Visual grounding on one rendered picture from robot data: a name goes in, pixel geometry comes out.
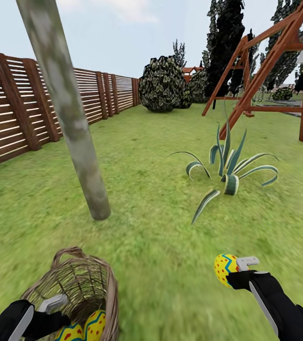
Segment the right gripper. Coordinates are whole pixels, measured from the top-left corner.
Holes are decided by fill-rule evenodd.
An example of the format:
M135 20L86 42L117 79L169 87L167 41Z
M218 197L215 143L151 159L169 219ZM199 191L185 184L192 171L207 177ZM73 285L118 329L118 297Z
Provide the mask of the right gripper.
M232 288L234 289L246 289L250 291L245 284L245 277L250 272L256 272L255 270L248 270L248 271L241 271L241 272L232 272L229 273L228 276L226 276L228 282L230 285L232 285ZM250 291L251 292L251 291Z

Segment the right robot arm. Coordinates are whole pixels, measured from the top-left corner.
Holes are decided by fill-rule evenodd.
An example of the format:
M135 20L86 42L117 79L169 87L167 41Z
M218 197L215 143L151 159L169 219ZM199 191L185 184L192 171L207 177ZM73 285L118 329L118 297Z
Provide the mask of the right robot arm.
M303 341L303 307L295 305L277 279L267 271L249 270L258 265L255 256L236 258L238 272L226 276L234 289L246 289L253 293L260 308L280 341Z

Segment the wicker basket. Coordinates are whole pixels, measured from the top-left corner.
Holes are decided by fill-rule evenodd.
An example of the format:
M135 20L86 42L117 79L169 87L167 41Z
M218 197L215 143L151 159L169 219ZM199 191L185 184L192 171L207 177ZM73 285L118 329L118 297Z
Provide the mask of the wicker basket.
M72 255L73 258L68 258L67 260L59 263L62 254ZM39 290L42 286L42 282L46 281L50 277L50 283L57 283L60 286L62 292L65 292L66 289L72 287L77 284L77 287L81 287L81 283L87 280L87 277L77 276L75 271L72 271L72 276L70 277L70 282L63 285L62 282L65 280L63 277L59 279L59 273L64 270L66 265L69 267L73 267L73 264L79 264L81 262L82 268L86 268L86 273L89 275L89 279L93 279L92 274L95 272L100 274L100 285L102 289L102 297L97 296L89 296L88 298L83 298L82 301L77 301L78 304L72 310L70 310L67 315L72 319L76 319L77 316L83 312L84 308L94 302L103 303L106 308L106 326L103 330L103 333L100 337L99 341L118 341L118 325L119 325L119 306L118 306L118 282L115 279L114 271L111 268L110 264L102 258L99 257L91 257L85 255L82 252L82 249L79 249L77 246L71 246L66 249L59 250L51 264L50 270L46 272L38 281L36 281L32 286L30 286L26 291L22 294L19 300L27 300L31 298L31 296L36 292L36 299L38 301L40 298L45 300L45 296ZM91 269L92 264L98 265L94 269ZM103 269L106 271L106 278L103 274ZM96 311L95 308L91 308L88 310L88 315L90 316L92 313Z

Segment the easter egg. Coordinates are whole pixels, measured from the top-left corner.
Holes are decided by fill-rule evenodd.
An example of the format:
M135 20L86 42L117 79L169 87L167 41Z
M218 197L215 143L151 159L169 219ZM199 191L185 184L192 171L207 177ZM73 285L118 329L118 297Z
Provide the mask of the easter egg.
M71 322L69 326L64 326L55 334L53 341L82 341L83 330L80 322Z
M106 326L105 309L96 309L87 317L82 331L82 341L99 341Z
M232 272L238 272L239 267L236 265L236 256L231 254L221 254L215 258L214 261L214 271L217 278L222 284L227 287L231 287L226 276Z

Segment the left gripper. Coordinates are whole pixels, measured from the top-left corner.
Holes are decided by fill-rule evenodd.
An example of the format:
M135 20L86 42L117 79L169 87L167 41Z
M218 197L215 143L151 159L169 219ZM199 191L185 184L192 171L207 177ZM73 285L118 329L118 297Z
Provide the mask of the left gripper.
M42 320L37 331L30 337L26 337L23 341L38 341L49 335L58 332L62 327L71 324L71 318L67 314L62 314L61 311L55 311L49 315L41 312Z

